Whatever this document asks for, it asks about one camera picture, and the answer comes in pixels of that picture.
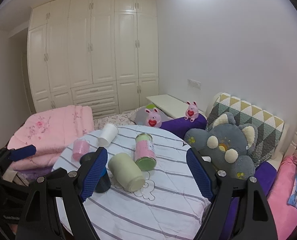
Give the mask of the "pink bunny toy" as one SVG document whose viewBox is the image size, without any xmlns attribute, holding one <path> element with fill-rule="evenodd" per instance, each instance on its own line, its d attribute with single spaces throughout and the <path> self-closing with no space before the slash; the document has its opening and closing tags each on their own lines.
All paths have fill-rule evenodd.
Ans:
<svg viewBox="0 0 297 240">
<path fill-rule="evenodd" d="M 190 103 L 189 101 L 187 101 L 186 104 L 188 104 L 188 108 L 185 111 L 184 119 L 190 120 L 190 122 L 194 122 L 199 116 L 197 103 L 195 101 L 193 103 Z"/>
<path fill-rule="evenodd" d="M 154 107 L 153 109 L 146 108 L 145 112 L 148 114 L 145 120 L 145 125 L 149 127 L 160 128 L 162 121 L 159 110 L 156 107 Z"/>
</svg>

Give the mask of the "white paper cup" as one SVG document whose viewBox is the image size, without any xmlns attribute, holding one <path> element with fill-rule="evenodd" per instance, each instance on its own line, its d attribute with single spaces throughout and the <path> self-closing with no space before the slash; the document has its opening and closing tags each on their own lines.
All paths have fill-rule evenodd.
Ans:
<svg viewBox="0 0 297 240">
<path fill-rule="evenodd" d="M 110 143 L 116 138 L 119 130 L 115 124 L 105 124 L 103 130 L 98 138 L 98 144 L 100 147 L 108 147 Z"/>
</svg>

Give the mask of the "white bedside table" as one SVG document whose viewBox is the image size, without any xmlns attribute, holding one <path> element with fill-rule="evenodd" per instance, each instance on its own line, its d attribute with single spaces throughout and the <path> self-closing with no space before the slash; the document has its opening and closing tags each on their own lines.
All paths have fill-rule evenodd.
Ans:
<svg viewBox="0 0 297 240">
<path fill-rule="evenodd" d="M 166 115 L 177 119 L 185 116 L 188 104 L 168 94 L 147 96 L 146 99 Z"/>
</svg>

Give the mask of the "pale green frosted cup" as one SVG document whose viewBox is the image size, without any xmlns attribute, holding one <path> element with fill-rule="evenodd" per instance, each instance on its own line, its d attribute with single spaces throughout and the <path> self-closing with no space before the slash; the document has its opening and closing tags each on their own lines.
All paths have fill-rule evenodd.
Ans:
<svg viewBox="0 0 297 240">
<path fill-rule="evenodd" d="M 108 162 L 108 168 L 126 191 L 136 192 L 145 184 L 141 169 L 127 153 L 118 153 L 113 156 Z"/>
</svg>

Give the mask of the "heart pattern bed sheet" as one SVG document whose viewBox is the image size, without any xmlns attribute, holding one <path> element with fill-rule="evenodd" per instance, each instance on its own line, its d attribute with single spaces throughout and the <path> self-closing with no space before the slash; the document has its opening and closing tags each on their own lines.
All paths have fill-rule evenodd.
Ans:
<svg viewBox="0 0 297 240">
<path fill-rule="evenodd" d="M 123 112 L 121 114 L 115 114 L 95 119 L 94 129 L 103 129 L 103 127 L 108 123 L 114 124 L 116 126 L 134 125 L 135 122 L 133 121 L 133 118 L 136 116 L 138 110 L 140 110 L 140 108 L 134 109 L 132 111 Z"/>
</svg>

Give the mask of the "pink folded quilt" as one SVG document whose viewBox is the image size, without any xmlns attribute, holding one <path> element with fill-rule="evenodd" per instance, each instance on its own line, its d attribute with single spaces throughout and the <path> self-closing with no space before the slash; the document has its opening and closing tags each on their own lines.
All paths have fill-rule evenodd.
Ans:
<svg viewBox="0 0 297 240">
<path fill-rule="evenodd" d="M 36 153 L 15 161 L 15 171 L 52 167 L 63 150 L 76 139 L 94 130 L 89 106 L 61 107 L 31 115 L 11 137 L 8 149 L 34 145 Z"/>
</svg>

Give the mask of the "cream white wardrobe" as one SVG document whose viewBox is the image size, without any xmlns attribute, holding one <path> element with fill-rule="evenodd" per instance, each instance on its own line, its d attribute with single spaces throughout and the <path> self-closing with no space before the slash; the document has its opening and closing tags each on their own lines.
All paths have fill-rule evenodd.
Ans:
<svg viewBox="0 0 297 240">
<path fill-rule="evenodd" d="M 34 8 L 28 74 L 37 112 L 124 113 L 158 95 L 156 0 L 54 0 Z"/>
</svg>

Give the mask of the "white wall switch plate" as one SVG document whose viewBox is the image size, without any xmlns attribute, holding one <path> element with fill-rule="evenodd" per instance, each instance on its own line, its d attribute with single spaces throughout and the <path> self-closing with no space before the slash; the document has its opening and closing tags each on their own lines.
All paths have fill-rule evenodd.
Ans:
<svg viewBox="0 0 297 240">
<path fill-rule="evenodd" d="M 199 81 L 188 79 L 187 84 L 189 87 L 201 89 L 201 83 Z"/>
</svg>

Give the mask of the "pink green tall jar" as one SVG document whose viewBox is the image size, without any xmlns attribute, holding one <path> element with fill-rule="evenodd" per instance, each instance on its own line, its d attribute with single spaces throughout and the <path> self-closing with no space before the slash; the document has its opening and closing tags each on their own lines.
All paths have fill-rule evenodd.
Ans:
<svg viewBox="0 0 297 240">
<path fill-rule="evenodd" d="M 142 171 L 151 171 L 156 166 L 153 137 L 148 133 L 136 137 L 135 163 Z"/>
</svg>

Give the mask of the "grey pillow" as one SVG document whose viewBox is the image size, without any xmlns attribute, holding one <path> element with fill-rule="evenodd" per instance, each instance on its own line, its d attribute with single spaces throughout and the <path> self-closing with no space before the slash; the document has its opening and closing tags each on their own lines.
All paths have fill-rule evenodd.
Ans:
<svg viewBox="0 0 297 240">
<path fill-rule="evenodd" d="M 147 106 L 141 107 L 140 110 L 137 111 L 136 116 L 133 118 L 133 121 L 135 122 L 135 124 L 137 125 L 145 125 L 145 120 L 148 116 L 148 114 L 145 112 L 145 109 L 153 109 L 154 107 L 156 107 L 154 104 L 149 104 Z M 168 120 L 172 120 L 171 117 L 169 117 L 168 115 L 166 115 L 162 110 L 160 110 L 159 108 L 157 108 L 159 110 L 159 114 L 161 116 L 161 121 L 165 122 Z"/>
</svg>

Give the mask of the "triangle patterned quilted cushion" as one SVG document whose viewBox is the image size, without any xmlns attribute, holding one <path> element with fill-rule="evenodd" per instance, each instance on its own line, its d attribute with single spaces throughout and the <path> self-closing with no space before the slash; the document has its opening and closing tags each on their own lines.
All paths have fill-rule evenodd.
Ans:
<svg viewBox="0 0 297 240">
<path fill-rule="evenodd" d="M 236 96 L 218 93 L 206 109 L 207 128 L 225 112 L 233 114 L 236 125 L 253 124 L 257 127 L 257 142 L 251 154 L 256 167 L 283 155 L 281 148 L 288 127 L 281 118 Z"/>
</svg>

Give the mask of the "left pink bunny toy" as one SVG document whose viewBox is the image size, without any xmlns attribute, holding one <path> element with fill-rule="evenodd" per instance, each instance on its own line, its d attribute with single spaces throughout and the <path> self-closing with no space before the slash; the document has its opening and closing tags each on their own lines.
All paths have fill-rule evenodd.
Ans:
<svg viewBox="0 0 297 240">
<path fill-rule="evenodd" d="M 146 108 L 145 112 L 148 114 L 145 120 L 145 125 L 149 127 L 160 128 L 162 121 L 159 110 L 156 107 L 154 107 L 153 109 Z"/>
</svg>

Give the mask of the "striped white table cloth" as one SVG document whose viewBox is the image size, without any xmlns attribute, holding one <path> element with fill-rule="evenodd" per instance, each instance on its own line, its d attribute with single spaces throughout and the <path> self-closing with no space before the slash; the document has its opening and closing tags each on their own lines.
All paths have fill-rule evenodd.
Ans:
<svg viewBox="0 0 297 240">
<path fill-rule="evenodd" d="M 152 136 L 157 164 L 144 172 L 145 184 L 126 191 L 115 178 L 104 193 L 93 193 L 84 207 L 101 239 L 193 239 L 208 200 L 200 193 L 186 164 L 189 146 L 169 131 L 148 126 L 119 126 L 108 146 L 109 157 L 133 156 L 136 137 Z"/>
</svg>

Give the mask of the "pink blanket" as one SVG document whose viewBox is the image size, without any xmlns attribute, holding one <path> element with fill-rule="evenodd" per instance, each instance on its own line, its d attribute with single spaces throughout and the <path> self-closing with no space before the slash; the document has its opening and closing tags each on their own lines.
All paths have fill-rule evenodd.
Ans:
<svg viewBox="0 0 297 240">
<path fill-rule="evenodd" d="M 297 226 L 297 209 L 288 204 L 297 169 L 297 157 L 286 157 L 278 170 L 276 180 L 268 194 L 278 239 L 287 239 Z"/>
</svg>

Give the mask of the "pink frosted cup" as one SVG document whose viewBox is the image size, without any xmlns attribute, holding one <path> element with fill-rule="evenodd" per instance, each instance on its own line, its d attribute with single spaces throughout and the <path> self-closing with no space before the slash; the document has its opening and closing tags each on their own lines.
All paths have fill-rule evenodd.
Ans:
<svg viewBox="0 0 297 240">
<path fill-rule="evenodd" d="M 81 157 L 89 152 L 90 145 L 85 139 L 77 139 L 73 143 L 72 157 L 79 161 Z"/>
</svg>

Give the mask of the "purple pillow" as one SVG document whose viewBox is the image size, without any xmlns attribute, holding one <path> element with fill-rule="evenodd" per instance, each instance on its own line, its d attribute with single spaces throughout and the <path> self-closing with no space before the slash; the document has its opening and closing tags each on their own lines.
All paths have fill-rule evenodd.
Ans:
<svg viewBox="0 0 297 240">
<path fill-rule="evenodd" d="M 182 117 L 162 122 L 160 128 L 173 133 L 180 139 L 184 139 L 185 134 L 188 130 L 193 128 L 205 129 L 206 124 L 206 118 L 203 115 L 199 114 L 198 118 L 195 119 L 194 122 L 191 122 L 189 119 L 185 120 L 185 118 Z"/>
</svg>

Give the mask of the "grey plush toy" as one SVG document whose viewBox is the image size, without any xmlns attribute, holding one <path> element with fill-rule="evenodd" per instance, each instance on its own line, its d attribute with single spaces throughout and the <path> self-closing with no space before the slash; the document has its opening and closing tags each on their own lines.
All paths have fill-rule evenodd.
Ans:
<svg viewBox="0 0 297 240">
<path fill-rule="evenodd" d="M 257 137 L 256 126 L 237 126 L 233 114 L 225 112 L 208 130 L 188 130 L 184 141 L 202 157 L 210 157 L 211 163 L 218 170 L 225 171 L 232 178 L 246 180 L 255 174 L 251 154 L 255 150 Z"/>
</svg>

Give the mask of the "right pink bunny toy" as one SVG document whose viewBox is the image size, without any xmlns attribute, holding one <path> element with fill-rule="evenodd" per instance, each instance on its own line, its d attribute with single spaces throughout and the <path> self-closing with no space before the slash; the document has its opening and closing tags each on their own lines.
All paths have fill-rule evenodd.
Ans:
<svg viewBox="0 0 297 240">
<path fill-rule="evenodd" d="M 194 122 L 199 116 L 197 103 L 195 101 L 193 103 L 190 103 L 189 101 L 187 101 L 186 104 L 188 104 L 188 108 L 185 111 L 184 119 L 190 120 L 190 122 Z"/>
</svg>

